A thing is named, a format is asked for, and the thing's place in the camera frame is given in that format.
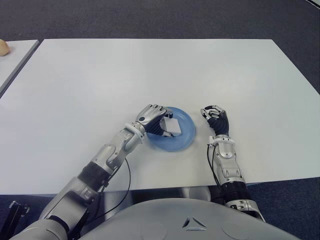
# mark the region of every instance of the triangle logo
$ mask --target triangle logo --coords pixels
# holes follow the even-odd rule
[[[182,225],[182,228],[186,231],[206,231],[207,226],[195,217],[188,216]]]

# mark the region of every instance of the black cable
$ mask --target black cable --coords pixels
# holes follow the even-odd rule
[[[94,219],[98,215],[98,212],[99,212],[99,209],[100,209],[100,203],[101,203],[101,196],[102,196],[102,194],[104,194],[104,190],[105,190],[105,186],[103,186],[101,188],[101,191],[99,193],[98,202],[96,204],[95,213],[94,213],[92,219]]]
[[[213,165],[211,165],[211,163],[210,163],[210,158],[209,158],[209,145],[208,145],[208,147],[207,147],[207,149],[206,149],[206,158],[208,159],[208,163],[209,163],[210,169],[211,169],[211,171],[212,171],[212,174],[213,174],[215,183],[216,183],[216,185],[217,185],[219,188],[221,188],[220,182],[219,182],[219,180],[218,180],[218,178],[217,178],[217,176],[216,176],[214,167],[213,167]]]
[[[99,216],[91,219],[91,220],[88,221],[85,225],[88,225],[88,224],[92,223],[94,220],[96,220],[96,219],[98,219],[98,218],[101,218],[101,217],[103,217],[104,215],[110,213],[112,210],[114,210],[114,209],[116,209],[117,207],[119,207],[119,205],[122,204],[123,201],[126,199],[128,193],[129,193],[130,185],[131,185],[131,171],[130,171],[130,166],[129,166],[129,163],[128,163],[127,159],[124,158],[124,160],[125,160],[125,162],[126,162],[126,165],[128,166],[128,170],[129,170],[129,186],[128,186],[128,189],[127,189],[125,195],[123,196],[122,200],[121,200],[116,206],[114,206],[114,207],[111,208],[110,210],[106,211],[105,213],[103,213],[103,214],[101,214],[101,215],[99,215]]]

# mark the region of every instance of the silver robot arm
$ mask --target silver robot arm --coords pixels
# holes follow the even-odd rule
[[[125,128],[103,145],[82,172],[53,198],[38,221],[12,239],[67,240],[80,231],[89,216],[88,205],[98,197],[99,189],[108,185],[126,156],[143,142],[145,133],[171,136],[160,127],[164,116],[172,118],[173,113],[166,107],[146,106],[135,122],[125,124]]]
[[[215,137],[209,137],[208,147],[213,148],[212,162],[215,163],[210,167],[220,187],[224,205],[265,221],[257,203],[251,199],[246,181],[236,162],[235,141],[229,137],[227,113],[217,105],[207,106],[200,111],[215,132]]]

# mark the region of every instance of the white table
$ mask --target white table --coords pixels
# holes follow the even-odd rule
[[[10,52],[0,56],[0,94],[10,83],[19,68],[28,60],[28,57],[39,44],[38,40],[7,41]]]
[[[139,145],[132,190],[213,184],[211,104],[248,183],[320,176],[320,96],[272,40],[49,39],[0,99],[0,193],[59,192],[147,104],[186,111],[196,136],[179,152]],[[127,186],[123,164],[108,190]]]

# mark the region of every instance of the beige object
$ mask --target beige object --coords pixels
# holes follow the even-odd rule
[[[4,56],[9,52],[10,48],[8,44],[4,40],[0,39],[0,56]]]

